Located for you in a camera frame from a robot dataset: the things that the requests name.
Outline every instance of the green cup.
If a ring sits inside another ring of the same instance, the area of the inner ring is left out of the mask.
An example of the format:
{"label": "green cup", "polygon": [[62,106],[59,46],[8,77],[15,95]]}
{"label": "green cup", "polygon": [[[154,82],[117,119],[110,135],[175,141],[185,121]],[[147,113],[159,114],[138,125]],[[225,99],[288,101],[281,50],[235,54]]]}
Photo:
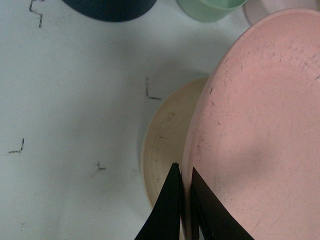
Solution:
{"label": "green cup", "polygon": [[176,0],[182,10],[201,22],[216,22],[247,0]]}

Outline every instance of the white surface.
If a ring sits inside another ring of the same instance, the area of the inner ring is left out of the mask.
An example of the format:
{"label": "white surface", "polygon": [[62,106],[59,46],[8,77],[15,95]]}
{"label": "white surface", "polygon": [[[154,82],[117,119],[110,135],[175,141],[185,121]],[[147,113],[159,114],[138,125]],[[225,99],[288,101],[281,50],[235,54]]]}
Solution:
{"label": "white surface", "polygon": [[[249,26],[216,23],[158,0],[123,23],[61,0],[0,8],[0,239],[133,240],[148,218],[140,153],[174,90],[206,77]],[[149,95],[146,97],[146,77]],[[7,153],[19,150],[21,153]],[[97,162],[106,170],[97,171]]]}

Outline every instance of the scratch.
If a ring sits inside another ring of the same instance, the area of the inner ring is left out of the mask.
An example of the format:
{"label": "scratch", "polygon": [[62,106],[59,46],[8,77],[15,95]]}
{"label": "scratch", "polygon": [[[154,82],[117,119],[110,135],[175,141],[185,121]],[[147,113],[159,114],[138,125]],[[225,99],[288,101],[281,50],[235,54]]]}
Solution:
{"label": "scratch", "polygon": [[21,148],[20,150],[16,150],[16,151],[8,151],[9,154],[13,154],[13,153],[21,153],[22,149],[24,149],[24,144],[25,144],[25,139],[22,138],[22,144],[21,144]]}
{"label": "scratch", "polygon": [[147,98],[152,99],[152,100],[161,100],[161,97],[149,96],[148,89],[149,89],[149,78],[146,77],[145,93],[146,93]]}
{"label": "scratch", "polygon": [[261,222],[261,220],[264,218],[264,215],[259,219],[259,221],[256,223],[256,225],[254,226],[254,228],[252,229],[252,231],[251,232],[253,232],[256,228],[257,228],[257,226],[260,224],[260,222]]}
{"label": "scratch", "polygon": [[32,10],[32,4],[34,3],[34,1],[36,1],[36,0],[31,0],[30,6],[29,6],[29,11],[40,16],[39,28],[41,28],[41,26],[42,26],[42,17],[43,17],[43,14],[37,12],[36,10]]}

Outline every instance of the pink plastic dish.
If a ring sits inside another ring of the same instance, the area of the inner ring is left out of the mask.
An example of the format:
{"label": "pink plastic dish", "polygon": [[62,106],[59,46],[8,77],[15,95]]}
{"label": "pink plastic dish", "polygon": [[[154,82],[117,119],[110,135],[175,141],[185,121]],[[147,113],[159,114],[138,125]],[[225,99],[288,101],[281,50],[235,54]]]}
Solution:
{"label": "pink plastic dish", "polygon": [[[250,27],[207,81],[181,165],[195,167],[255,240],[320,238],[320,13]],[[190,239],[190,215],[184,219]]]}

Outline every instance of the ink mark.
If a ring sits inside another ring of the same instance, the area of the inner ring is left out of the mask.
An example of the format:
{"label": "ink mark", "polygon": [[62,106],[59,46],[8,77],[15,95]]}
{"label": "ink mark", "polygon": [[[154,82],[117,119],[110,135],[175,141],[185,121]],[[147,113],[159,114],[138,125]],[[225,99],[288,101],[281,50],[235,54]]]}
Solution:
{"label": "ink mark", "polygon": [[8,151],[8,153],[9,153],[9,154],[21,153],[21,152],[22,152],[22,149],[24,149],[24,144],[25,144],[25,139],[22,138],[21,149],[20,149],[20,150],[16,150],[16,151]]}
{"label": "ink mark", "polygon": [[43,15],[42,15],[42,13],[39,13],[36,10],[32,10],[32,4],[34,3],[34,1],[36,1],[36,0],[31,0],[29,11],[40,16],[39,28],[41,28],[41,26],[42,26],[42,16]]}
{"label": "ink mark", "polygon": [[146,77],[145,93],[146,93],[147,98],[152,99],[152,100],[161,100],[161,97],[149,96],[148,89],[149,89],[149,78]]}
{"label": "ink mark", "polygon": [[105,170],[106,169],[106,167],[100,167],[100,162],[99,161],[96,164],[96,166],[98,166],[98,170]]}

